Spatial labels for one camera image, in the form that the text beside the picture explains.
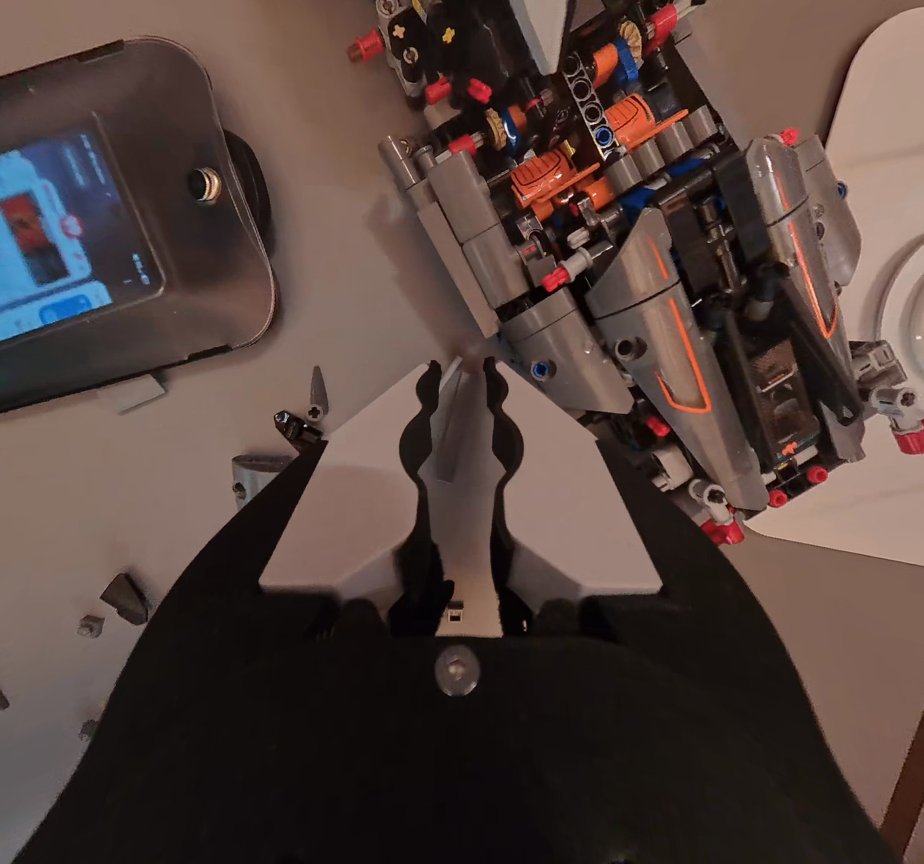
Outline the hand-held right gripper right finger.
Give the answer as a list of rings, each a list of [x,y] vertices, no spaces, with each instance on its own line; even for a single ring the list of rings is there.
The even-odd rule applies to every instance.
[[[483,362],[491,453],[491,577],[502,617],[552,601],[649,596],[662,579],[600,452],[575,419],[496,359]]]

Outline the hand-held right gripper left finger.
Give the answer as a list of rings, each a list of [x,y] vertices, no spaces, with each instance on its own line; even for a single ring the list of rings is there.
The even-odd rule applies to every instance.
[[[443,369],[416,367],[327,437],[260,577],[268,593],[368,601],[394,632],[433,635],[443,563],[422,466]]]

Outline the long grey lego blade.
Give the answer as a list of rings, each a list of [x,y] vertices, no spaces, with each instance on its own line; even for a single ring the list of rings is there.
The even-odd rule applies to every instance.
[[[243,509],[292,462],[286,454],[239,454],[232,459],[232,491]]]

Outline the grey and black lego car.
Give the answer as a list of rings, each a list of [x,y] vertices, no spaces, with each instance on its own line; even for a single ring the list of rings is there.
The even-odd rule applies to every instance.
[[[890,342],[850,340],[847,184],[796,129],[737,145],[678,51],[690,0],[577,0],[538,72],[508,0],[374,0],[383,57],[435,157],[468,150],[525,265],[498,311],[526,377],[601,428],[716,543],[864,458],[884,418],[922,455]]]

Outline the white book stand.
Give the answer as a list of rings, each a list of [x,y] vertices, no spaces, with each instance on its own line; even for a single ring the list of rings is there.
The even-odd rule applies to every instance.
[[[923,10],[896,15],[861,45],[827,140],[848,184],[862,251],[841,294],[848,335],[890,342],[922,395]],[[921,566],[922,455],[902,454],[884,418],[865,458],[750,526],[766,536]]]

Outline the small grey metal tab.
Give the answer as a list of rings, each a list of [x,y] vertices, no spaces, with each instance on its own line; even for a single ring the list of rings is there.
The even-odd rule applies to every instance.
[[[109,412],[124,415],[167,394],[167,383],[161,375],[147,373],[132,379],[106,385],[96,391],[96,398]]]

